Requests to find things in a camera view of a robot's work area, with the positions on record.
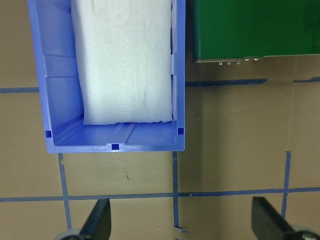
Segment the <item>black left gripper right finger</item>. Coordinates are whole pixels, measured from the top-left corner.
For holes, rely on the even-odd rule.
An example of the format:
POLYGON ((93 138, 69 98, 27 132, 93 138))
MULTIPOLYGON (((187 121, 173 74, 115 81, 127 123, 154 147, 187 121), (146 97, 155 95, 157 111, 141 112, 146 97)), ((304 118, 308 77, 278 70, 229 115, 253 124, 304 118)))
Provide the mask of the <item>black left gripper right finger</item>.
POLYGON ((261 196, 251 202, 251 229, 258 240, 318 240, 320 235, 305 227, 292 227, 261 196))

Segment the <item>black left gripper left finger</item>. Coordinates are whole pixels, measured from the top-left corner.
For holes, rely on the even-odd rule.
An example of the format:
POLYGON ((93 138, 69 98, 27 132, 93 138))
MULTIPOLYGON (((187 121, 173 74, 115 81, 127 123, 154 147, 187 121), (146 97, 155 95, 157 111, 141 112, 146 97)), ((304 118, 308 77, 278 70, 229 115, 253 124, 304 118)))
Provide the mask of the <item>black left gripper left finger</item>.
POLYGON ((112 231, 109 199, 99 199, 79 232, 83 240, 108 240, 112 231))

